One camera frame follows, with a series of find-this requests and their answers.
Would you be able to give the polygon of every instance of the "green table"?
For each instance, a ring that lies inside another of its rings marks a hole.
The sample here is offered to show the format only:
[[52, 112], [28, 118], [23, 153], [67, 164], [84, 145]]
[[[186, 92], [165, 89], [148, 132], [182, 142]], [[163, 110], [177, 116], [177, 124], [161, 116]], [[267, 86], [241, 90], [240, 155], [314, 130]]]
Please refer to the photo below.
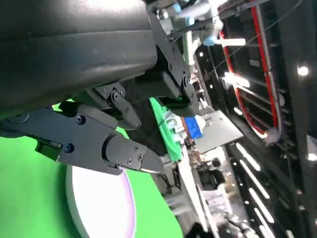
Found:
[[163, 137], [171, 161], [180, 161], [182, 158], [182, 149], [180, 145], [173, 140], [173, 132], [168, 129], [167, 124], [164, 121], [164, 113], [167, 112], [167, 108], [161, 107], [161, 105], [154, 98], [150, 98], [150, 102], [158, 125], [160, 125], [159, 130]]
[[[65, 194], [66, 166], [35, 152], [35, 146], [27, 137], [0, 138], [1, 237], [77, 238]], [[128, 176], [136, 202], [135, 237], [183, 237], [151, 175], [128, 171]]]

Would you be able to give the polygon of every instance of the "person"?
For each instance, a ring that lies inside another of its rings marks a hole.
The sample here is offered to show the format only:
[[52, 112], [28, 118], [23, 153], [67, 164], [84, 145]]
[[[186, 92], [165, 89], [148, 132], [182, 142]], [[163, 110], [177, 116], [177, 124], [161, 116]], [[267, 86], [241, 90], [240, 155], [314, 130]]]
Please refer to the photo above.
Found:
[[185, 238], [214, 238], [211, 232], [205, 232], [202, 224], [196, 222], [193, 224], [190, 231], [185, 235]]

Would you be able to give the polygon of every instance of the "fluorescent light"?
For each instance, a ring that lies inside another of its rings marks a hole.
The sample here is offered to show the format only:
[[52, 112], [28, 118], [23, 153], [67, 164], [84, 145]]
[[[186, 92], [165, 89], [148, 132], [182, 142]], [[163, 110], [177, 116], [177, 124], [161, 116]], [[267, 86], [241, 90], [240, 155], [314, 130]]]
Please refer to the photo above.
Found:
[[317, 155], [315, 155], [313, 153], [309, 153], [308, 154], [308, 160], [309, 161], [316, 161], [317, 160]]
[[260, 182], [257, 180], [257, 178], [254, 176], [254, 174], [251, 172], [251, 170], [248, 168], [248, 166], [246, 165], [246, 163], [244, 163], [243, 160], [240, 160], [240, 163], [242, 165], [242, 167], [245, 169], [245, 171], [247, 172], [247, 174], [250, 176], [250, 178], [252, 179], [252, 181], [254, 182], [254, 184], [258, 187], [258, 189], [261, 191], [261, 193], [263, 194], [263, 196], [266, 199], [269, 199], [269, 194], [267, 193], [267, 191], [264, 189], [264, 187], [260, 184]]
[[167, 19], [167, 18], [168, 18], [168, 12], [167, 12], [167, 11], [165, 11], [165, 12], [163, 13], [163, 17], [164, 17], [164, 19]]
[[248, 152], [245, 150], [245, 148], [243, 148], [242, 145], [240, 145], [239, 143], [236, 143], [237, 149], [241, 152], [241, 154], [243, 155], [244, 158], [247, 159], [247, 161], [253, 166], [253, 168], [256, 171], [260, 171], [261, 167], [259, 166], [259, 164], [252, 158], [251, 155], [248, 154]]
[[216, 44], [226, 46], [244, 46], [246, 44], [246, 39], [237, 38], [237, 39], [219, 39], [216, 41]]
[[266, 217], [267, 221], [270, 222], [270, 223], [274, 223], [274, 219], [273, 219], [272, 215], [269, 213], [267, 208], [264, 206], [264, 204], [260, 200], [260, 198], [257, 195], [257, 193], [254, 191], [254, 189], [253, 188], [249, 188], [249, 192], [250, 192], [251, 196], [254, 198], [254, 200], [257, 203], [257, 205], [259, 206], [259, 208], [261, 209], [261, 211], [263, 212], [263, 214]]
[[306, 76], [309, 73], [309, 70], [306, 66], [302, 66], [297, 68], [297, 72], [299, 76]]
[[275, 238], [273, 232], [268, 227], [268, 224], [266, 223], [264, 217], [262, 216], [261, 212], [258, 210], [258, 208], [254, 208], [254, 211], [256, 212], [257, 216], [259, 217], [260, 221], [263, 224], [264, 231], [266, 231], [267, 236], [263, 235], [265, 238]]
[[240, 115], [240, 116], [243, 114], [242, 111], [240, 111], [240, 110], [237, 109], [237, 108], [234, 108], [233, 110], [236, 112], [236, 114], [238, 114], [238, 115]]
[[271, 237], [268, 235], [268, 233], [266, 232], [266, 229], [264, 228], [263, 225], [260, 225], [260, 226], [259, 226], [259, 229], [260, 229], [260, 231], [261, 231], [261, 233], [262, 233], [262, 236], [263, 236], [264, 238], [271, 238]]
[[247, 79], [245, 79], [237, 74], [234, 74], [234, 73], [225, 72], [224, 77], [222, 79], [229, 84], [236, 83], [242, 87], [246, 87], [246, 88], [250, 87], [250, 83]]
[[287, 234], [288, 238], [295, 238], [292, 231], [290, 231], [290, 230], [286, 230], [286, 234]]

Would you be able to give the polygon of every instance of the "gray panel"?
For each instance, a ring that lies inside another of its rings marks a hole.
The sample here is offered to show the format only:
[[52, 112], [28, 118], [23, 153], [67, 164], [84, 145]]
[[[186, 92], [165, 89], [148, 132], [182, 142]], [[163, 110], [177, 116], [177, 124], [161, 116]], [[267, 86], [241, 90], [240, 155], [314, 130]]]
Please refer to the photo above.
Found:
[[210, 114], [210, 118], [211, 125], [204, 128], [203, 137], [195, 139], [197, 149], [201, 154], [243, 137], [239, 129], [222, 111]]

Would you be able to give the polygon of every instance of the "screw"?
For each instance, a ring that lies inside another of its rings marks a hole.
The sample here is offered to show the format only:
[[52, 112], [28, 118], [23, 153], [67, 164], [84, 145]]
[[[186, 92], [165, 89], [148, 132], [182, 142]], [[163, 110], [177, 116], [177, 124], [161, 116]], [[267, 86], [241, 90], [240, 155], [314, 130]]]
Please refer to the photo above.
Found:
[[66, 154], [71, 153], [73, 151], [74, 151], [74, 146], [72, 144], [69, 143], [65, 146], [64, 152]]
[[83, 125], [83, 124], [85, 123], [85, 121], [86, 121], [86, 119], [85, 119], [84, 116], [78, 116], [78, 117], [76, 118], [76, 123], [77, 123], [78, 125]]
[[118, 93], [114, 93], [113, 95], [113, 100], [117, 101], [119, 94]]

